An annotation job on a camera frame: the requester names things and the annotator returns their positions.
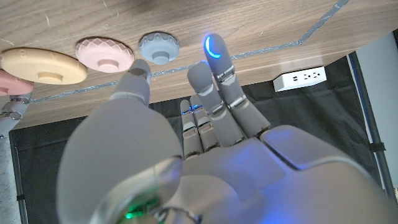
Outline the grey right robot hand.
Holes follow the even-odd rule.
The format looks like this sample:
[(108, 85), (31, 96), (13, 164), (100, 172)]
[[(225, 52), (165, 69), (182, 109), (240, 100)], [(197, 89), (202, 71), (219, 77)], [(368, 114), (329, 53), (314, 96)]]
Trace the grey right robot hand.
[(9, 96), (9, 102), (1, 108), (1, 138), (6, 137), (24, 117), (31, 95), (32, 93)]

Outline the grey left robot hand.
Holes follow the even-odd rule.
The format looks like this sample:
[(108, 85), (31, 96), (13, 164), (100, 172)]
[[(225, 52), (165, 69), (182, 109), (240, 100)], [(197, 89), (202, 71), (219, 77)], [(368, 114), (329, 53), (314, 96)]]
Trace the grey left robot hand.
[(356, 161), (246, 98), (225, 42), (181, 102), (183, 140), (149, 108), (138, 59), (70, 136), (57, 179), (60, 223), (396, 223), (397, 205)]

